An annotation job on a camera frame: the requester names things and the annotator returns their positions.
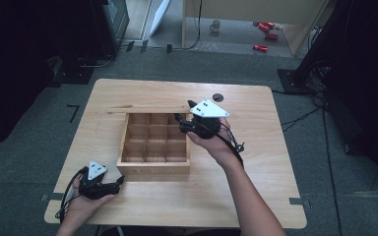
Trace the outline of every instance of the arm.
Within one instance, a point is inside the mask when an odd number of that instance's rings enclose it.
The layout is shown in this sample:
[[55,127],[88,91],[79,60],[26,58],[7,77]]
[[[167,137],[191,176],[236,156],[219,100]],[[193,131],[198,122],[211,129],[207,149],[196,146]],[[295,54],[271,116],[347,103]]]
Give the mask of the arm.
[[[229,128],[225,119],[221,119],[221,122]],[[194,133],[187,135],[194,144],[205,148],[225,172],[242,235],[285,235],[278,219],[225,143],[218,137],[203,140]],[[225,129],[220,130],[220,135],[229,140]]]
[[[81,177],[82,175],[79,175],[75,179],[73,186],[79,186]],[[73,198],[77,198],[69,203],[69,208],[66,211],[63,223],[57,231],[57,236],[75,235],[82,225],[84,225],[100,207],[107,204],[115,197],[114,195],[107,195],[98,200],[89,200],[86,197],[78,196],[79,191],[76,188]]]

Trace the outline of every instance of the finger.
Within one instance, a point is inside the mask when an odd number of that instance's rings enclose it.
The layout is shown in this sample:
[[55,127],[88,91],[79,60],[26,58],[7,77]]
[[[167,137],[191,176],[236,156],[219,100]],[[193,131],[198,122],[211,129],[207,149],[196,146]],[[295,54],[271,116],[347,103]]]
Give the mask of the finger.
[[73,181],[73,187],[79,187],[79,185],[81,184],[82,176],[83,174],[79,174],[78,176],[76,176],[75,180]]
[[199,136],[193,132],[188,132],[186,133],[186,135],[189,137],[189,139],[195,144],[197,145],[199,143]]
[[106,195],[103,198],[100,198],[100,199],[96,200],[97,205],[99,207],[101,207],[101,206],[103,206],[103,205],[111,202],[114,199],[114,197],[115,197],[115,195]]
[[230,127],[229,127],[229,123],[228,123],[228,121],[226,121],[226,119],[225,119],[224,117],[221,117],[221,118],[220,118],[220,122],[221,122],[223,125],[225,125],[228,129],[230,128]]

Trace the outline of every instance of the white cup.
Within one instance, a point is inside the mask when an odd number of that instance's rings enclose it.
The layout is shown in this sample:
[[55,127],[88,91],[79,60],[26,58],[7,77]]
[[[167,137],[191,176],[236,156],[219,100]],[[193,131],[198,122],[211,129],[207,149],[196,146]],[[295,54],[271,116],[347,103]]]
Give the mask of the white cup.
[[210,30],[212,32],[219,32],[220,31],[221,22],[219,20],[213,20],[213,24],[210,25]]

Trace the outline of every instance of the red object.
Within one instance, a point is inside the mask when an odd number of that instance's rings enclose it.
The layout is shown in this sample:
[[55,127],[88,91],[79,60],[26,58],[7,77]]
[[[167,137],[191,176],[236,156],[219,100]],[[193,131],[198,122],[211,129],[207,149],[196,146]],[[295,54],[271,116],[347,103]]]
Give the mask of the red object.
[[270,28],[265,23],[259,23],[257,27],[263,32],[269,32]]
[[253,45],[253,50],[256,50],[256,51],[261,51],[261,52],[267,52],[267,46],[264,46],[264,45],[259,45],[259,44],[254,44]]
[[276,40],[278,40],[278,38],[279,38],[279,35],[275,34],[275,33],[266,33],[266,35],[265,35],[265,39],[267,39],[267,40],[276,41]]
[[268,28],[270,28],[270,30],[274,29],[275,28],[275,24],[274,23],[265,23],[266,26],[268,26]]

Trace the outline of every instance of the forearm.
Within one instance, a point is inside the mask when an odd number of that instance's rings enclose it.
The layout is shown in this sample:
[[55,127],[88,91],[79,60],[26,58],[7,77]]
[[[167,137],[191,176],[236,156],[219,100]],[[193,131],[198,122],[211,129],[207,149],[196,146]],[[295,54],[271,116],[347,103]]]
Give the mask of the forearm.
[[234,157],[222,168],[234,200],[242,235],[285,235],[279,221],[238,160]]
[[57,231],[56,236],[74,236],[78,229],[71,227],[70,225],[60,225],[60,228]]

